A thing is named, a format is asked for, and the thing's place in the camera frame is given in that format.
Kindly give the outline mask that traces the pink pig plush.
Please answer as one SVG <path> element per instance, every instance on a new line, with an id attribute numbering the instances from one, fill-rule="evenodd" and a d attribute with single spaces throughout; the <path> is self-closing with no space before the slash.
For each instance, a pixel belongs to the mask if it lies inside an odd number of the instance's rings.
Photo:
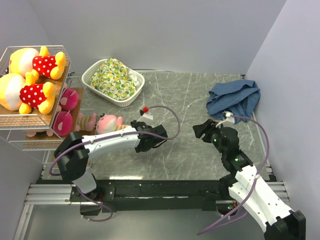
<path id="1" fill-rule="evenodd" d="M 84 115 L 83 113 L 79 113 L 74 130 L 76 132 L 79 132 L 79 131 L 91 132 L 95 128 L 96 121 L 97 121 L 97 114 L 95 112 L 92 115 Z"/>
<path id="2" fill-rule="evenodd" d="M 129 125 L 123 123 L 121 116 L 102 114 L 96 124 L 96 133 L 105 134 L 116 132 L 129 127 Z"/>

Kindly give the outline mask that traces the black-haired doll face-up plush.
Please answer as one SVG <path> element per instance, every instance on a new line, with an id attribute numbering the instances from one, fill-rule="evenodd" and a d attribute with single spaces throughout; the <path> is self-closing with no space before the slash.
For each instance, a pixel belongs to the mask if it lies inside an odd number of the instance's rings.
<path id="1" fill-rule="evenodd" d="M 53 135 L 65 136 L 67 135 L 71 129 L 73 124 L 73 118 L 70 111 L 59 111 L 56 113 L 53 125 L 49 129 L 32 129 L 25 130 L 24 133 L 27 137 L 34 137 L 37 133 L 46 132 L 47 136 L 51 137 Z"/>

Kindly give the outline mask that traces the black-haired doll face-down plush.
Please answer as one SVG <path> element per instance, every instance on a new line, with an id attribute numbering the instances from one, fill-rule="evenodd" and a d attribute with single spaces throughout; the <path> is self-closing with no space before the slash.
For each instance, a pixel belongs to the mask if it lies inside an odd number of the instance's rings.
<path id="1" fill-rule="evenodd" d="M 68 88 L 67 84 L 63 85 L 62 95 L 58 103 L 57 111 L 71 111 L 78 102 L 78 93 L 73 88 Z"/>

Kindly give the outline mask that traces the yellow bear plush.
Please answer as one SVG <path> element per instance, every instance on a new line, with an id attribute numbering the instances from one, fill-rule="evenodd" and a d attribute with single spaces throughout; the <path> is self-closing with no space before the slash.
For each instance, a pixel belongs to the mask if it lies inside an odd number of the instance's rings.
<path id="1" fill-rule="evenodd" d="M 7 72 L 24 78 L 27 73 L 31 73 L 36 79 L 43 76 L 58 80 L 64 73 L 66 62 L 66 55 L 62 51 L 51 55 L 46 46 L 42 46 L 40 50 L 26 47 L 11 54 Z"/>
<path id="2" fill-rule="evenodd" d="M 20 114 L 30 114 L 37 109 L 41 114 L 51 112 L 56 97 L 56 87 L 51 82 L 35 83 L 36 79 L 27 74 L 8 73 L 0 77 L 0 105 Z"/>

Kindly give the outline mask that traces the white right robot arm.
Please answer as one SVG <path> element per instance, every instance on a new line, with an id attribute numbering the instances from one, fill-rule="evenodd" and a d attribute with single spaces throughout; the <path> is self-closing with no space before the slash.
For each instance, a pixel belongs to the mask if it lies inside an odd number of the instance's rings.
<path id="1" fill-rule="evenodd" d="M 234 199 L 258 223 L 266 240 L 306 239 L 306 218 L 271 189 L 240 149 L 238 132 L 211 119 L 192 127 L 195 137 L 213 144 L 229 175 L 220 179 L 219 195 Z"/>

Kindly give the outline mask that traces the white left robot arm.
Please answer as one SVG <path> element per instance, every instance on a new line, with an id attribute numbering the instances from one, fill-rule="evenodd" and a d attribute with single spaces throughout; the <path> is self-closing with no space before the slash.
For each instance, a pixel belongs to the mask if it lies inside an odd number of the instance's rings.
<path id="1" fill-rule="evenodd" d="M 93 174 L 87 170 L 89 160 L 127 149 L 147 152 L 167 139 L 167 131 L 162 125 L 152 127 L 135 121 L 128 127 L 103 134 L 71 132 L 55 150 L 54 157 L 62 179 L 78 187 L 86 200 L 94 201 L 100 189 Z"/>

